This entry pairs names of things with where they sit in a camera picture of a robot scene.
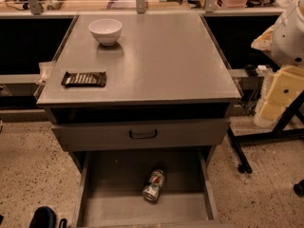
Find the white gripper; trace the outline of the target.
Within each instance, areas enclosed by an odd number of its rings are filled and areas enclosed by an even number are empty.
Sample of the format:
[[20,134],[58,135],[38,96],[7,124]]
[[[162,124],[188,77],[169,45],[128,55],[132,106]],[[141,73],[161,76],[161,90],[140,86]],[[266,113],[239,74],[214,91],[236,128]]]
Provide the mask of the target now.
[[261,127],[275,124],[303,90],[303,66],[285,65],[277,72],[267,71],[256,104],[254,123]]

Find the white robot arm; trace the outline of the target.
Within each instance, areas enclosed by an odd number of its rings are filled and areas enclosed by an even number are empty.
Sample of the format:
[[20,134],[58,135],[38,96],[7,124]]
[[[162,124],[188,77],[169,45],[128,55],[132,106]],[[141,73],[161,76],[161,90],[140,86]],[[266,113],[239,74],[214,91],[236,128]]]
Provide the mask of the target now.
[[304,0],[293,0],[251,47],[263,51],[279,66],[276,73],[263,72],[256,105],[255,124],[268,127],[304,90]]

